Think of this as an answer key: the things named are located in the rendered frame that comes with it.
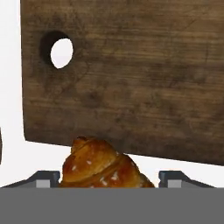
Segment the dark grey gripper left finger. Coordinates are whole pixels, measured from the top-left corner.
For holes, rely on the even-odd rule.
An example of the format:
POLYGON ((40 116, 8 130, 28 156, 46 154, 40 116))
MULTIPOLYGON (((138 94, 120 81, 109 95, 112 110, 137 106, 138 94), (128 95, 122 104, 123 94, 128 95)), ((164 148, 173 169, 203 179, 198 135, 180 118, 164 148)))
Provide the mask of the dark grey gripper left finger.
POLYGON ((59 171, 36 171, 28 179, 5 185, 4 188, 54 188, 59 186, 59 171))

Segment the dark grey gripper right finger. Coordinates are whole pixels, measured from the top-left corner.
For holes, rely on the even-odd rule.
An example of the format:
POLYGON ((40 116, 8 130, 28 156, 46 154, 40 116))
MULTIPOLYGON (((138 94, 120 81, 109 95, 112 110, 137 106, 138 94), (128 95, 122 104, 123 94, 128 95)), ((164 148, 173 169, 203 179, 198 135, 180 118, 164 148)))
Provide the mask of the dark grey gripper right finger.
POLYGON ((211 185, 190 179, 182 171, 160 171, 160 188, 212 188, 211 185))

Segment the golden brown croissant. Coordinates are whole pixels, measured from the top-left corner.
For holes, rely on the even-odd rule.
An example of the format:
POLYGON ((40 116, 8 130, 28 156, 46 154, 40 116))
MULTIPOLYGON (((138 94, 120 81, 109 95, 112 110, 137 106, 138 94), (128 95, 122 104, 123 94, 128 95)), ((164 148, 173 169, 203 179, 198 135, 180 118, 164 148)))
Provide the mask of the golden brown croissant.
POLYGON ((79 136, 62 165, 60 187, 154 188, 130 156, 105 140, 79 136))

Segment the dark wooden cutting board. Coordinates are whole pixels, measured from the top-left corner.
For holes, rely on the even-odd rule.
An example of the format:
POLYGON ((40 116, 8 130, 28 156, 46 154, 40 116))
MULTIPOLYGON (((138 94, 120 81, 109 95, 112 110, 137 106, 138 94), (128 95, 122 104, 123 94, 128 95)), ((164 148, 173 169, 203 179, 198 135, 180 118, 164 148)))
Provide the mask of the dark wooden cutting board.
POLYGON ((224 0, 20 0, 24 137, 224 166, 224 0))

